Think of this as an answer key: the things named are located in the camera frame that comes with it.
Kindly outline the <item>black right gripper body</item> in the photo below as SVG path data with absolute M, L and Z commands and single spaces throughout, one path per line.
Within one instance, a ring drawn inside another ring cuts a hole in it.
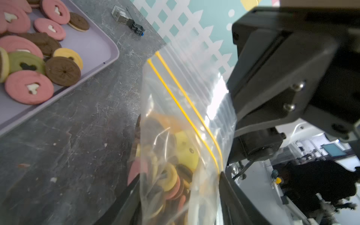
M 232 25 L 237 116 L 229 163 L 266 160 L 303 119 L 360 153 L 360 11 L 255 7 Z

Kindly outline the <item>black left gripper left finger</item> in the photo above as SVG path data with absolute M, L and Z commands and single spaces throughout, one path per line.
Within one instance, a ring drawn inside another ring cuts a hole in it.
M 116 198 L 110 208 L 101 216 L 95 225 L 129 225 L 140 204 L 140 175 Z

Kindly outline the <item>ziploc bag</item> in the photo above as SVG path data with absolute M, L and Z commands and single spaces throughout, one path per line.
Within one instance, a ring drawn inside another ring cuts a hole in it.
M 215 225 L 236 124 L 226 81 L 203 47 L 185 42 L 155 52 L 142 72 L 142 224 Z

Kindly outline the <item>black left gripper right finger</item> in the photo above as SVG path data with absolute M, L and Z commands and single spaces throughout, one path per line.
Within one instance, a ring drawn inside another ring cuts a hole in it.
M 234 180 L 224 172 L 219 178 L 219 196 L 224 225 L 270 225 Z

